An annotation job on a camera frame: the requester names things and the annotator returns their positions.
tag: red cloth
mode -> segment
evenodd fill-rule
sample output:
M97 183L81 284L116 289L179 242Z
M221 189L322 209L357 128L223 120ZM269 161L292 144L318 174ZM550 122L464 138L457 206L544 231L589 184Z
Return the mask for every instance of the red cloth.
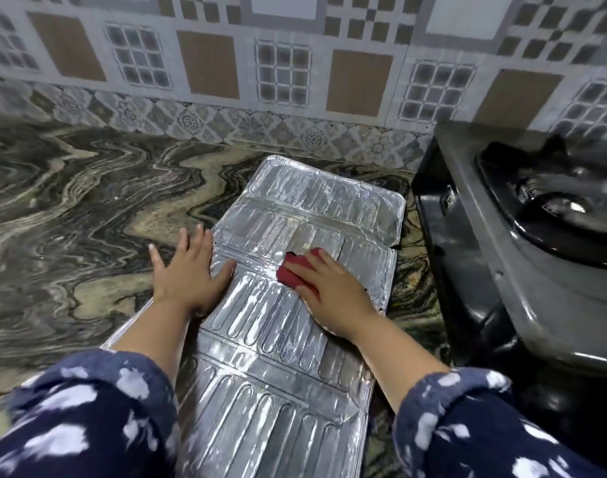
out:
M319 255L319 250L320 250L320 248L313 248L310 250L310 253L312 253L313 255L315 255L318 258L321 258ZM288 252L285 254L285 258L283 260L283 263L285 263L285 262L294 263L295 265L305 266L306 268L309 268L310 270L314 270L314 268L312 267L312 265L310 264L308 259L303 255L297 255L292 252ZM295 289L300 285L305 285L308 289L312 290L315 293L317 298L319 297L319 291L314 287L314 285L312 285L311 283L308 283L307 281L301 280L301 277L299 277L298 275L295 275L293 272L288 270L285 266L283 266L283 263L276 271L276 279L278 281L283 283L283 285L287 285L291 289Z

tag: backsplash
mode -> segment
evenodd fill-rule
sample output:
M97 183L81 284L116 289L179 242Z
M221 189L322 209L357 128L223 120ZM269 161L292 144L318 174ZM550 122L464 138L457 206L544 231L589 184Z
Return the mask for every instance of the backsplash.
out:
M397 168L440 120L607 137L607 0L0 0L0 112Z

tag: person's right hand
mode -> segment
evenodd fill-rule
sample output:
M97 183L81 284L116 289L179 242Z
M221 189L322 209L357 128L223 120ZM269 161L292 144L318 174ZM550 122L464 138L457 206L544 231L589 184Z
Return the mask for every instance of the person's right hand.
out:
M310 252L306 258L314 268L286 263L285 267L319 291L319 298L300 285L295 290L305 302L313 318L330 333L354 341L358 332L367 331L368 324L378 317L370 296L359 281L325 250L317 258Z

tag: blue and white patterned fabric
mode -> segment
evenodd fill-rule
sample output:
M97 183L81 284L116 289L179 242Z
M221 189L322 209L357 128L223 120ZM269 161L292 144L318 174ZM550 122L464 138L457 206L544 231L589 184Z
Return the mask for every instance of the blue and white patterned fabric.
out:
M393 438L412 478L607 478L510 404L496 371L422 379ZM17 388L0 439L0 477L172 477L177 400L166 375L135 353L73 354Z

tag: floral tile motif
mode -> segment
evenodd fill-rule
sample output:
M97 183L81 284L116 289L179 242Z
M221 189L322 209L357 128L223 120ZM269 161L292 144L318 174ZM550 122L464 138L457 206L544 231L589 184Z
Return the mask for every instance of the floral tile motif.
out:
M213 144L415 168L430 134L0 79L0 112Z

